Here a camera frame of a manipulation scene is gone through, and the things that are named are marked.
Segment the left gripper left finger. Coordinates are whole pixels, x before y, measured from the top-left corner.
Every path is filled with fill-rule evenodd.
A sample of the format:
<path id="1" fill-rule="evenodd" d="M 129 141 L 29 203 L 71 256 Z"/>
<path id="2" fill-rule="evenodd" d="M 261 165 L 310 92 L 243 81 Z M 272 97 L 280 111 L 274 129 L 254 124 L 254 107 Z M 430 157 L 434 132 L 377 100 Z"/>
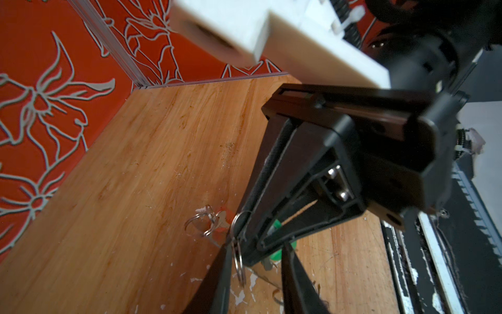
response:
<path id="1" fill-rule="evenodd" d="M 228 313 L 232 262 L 230 246 L 224 245 L 182 313 Z"/>

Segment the green key tag with key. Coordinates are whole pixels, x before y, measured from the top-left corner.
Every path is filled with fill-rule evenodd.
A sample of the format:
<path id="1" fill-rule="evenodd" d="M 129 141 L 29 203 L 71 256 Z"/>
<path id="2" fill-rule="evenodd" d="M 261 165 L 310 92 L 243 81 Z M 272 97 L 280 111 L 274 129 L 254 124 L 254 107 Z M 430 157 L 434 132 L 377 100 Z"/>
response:
<path id="1" fill-rule="evenodd" d="M 265 260 L 263 264 L 266 270 L 276 267 L 280 262 L 282 258 L 282 247 L 286 242 L 291 243 L 293 248 L 296 248 L 296 230 L 292 228 L 291 225 L 290 222 L 276 219 L 265 233 L 263 243 L 268 255 L 266 256 L 267 260 Z"/>

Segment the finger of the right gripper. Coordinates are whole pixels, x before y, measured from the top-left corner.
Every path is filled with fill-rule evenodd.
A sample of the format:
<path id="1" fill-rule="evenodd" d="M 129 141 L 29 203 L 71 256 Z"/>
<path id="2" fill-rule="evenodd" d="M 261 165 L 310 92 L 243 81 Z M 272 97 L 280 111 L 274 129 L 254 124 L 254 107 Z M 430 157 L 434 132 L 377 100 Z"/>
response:
<path id="1" fill-rule="evenodd" d="M 281 154 L 297 127 L 297 119 L 282 115 L 275 115 L 268 120 L 247 189 L 239 205 L 240 217 L 233 229 L 235 236 L 243 229 L 245 220 L 254 211 L 269 177 L 281 160 Z"/>

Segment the red key tag with key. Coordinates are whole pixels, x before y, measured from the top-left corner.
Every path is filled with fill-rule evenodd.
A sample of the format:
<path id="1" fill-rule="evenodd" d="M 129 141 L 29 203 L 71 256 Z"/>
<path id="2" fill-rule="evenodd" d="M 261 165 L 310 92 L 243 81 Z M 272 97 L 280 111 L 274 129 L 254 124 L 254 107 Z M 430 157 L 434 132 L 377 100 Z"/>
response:
<path id="1" fill-rule="evenodd" d="M 221 207 L 216 213 L 216 227 L 215 230 L 217 232 L 223 232 L 228 230 L 233 222 L 235 217 L 235 212 L 229 210 L 226 207 Z"/>

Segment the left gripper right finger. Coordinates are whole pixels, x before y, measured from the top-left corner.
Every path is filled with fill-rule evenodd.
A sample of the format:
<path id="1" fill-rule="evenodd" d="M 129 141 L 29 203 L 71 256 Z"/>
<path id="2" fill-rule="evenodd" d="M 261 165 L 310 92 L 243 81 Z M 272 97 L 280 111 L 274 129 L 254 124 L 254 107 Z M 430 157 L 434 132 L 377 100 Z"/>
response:
<path id="1" fill-rule="evenodd" d="M 282 248 L 281 277 L 285 313 L 329 314 L 290 243 Z"/>

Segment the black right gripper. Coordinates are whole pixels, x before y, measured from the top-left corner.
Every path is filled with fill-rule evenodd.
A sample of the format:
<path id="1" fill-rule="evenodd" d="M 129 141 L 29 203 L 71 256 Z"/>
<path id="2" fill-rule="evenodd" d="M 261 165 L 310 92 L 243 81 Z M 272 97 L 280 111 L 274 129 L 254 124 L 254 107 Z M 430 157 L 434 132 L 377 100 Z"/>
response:
<path id="1" fill-rule="evenodd" d="M 239 232 L 243 264 L 266 258 L 263 240 L 276 219 L 301 239 L 361 216 L 363 198 L 398 229 L 417 211 L 440 210 L 466 102 L 463 92 L 282 85 L 262 111 L 298 127 Z"/>

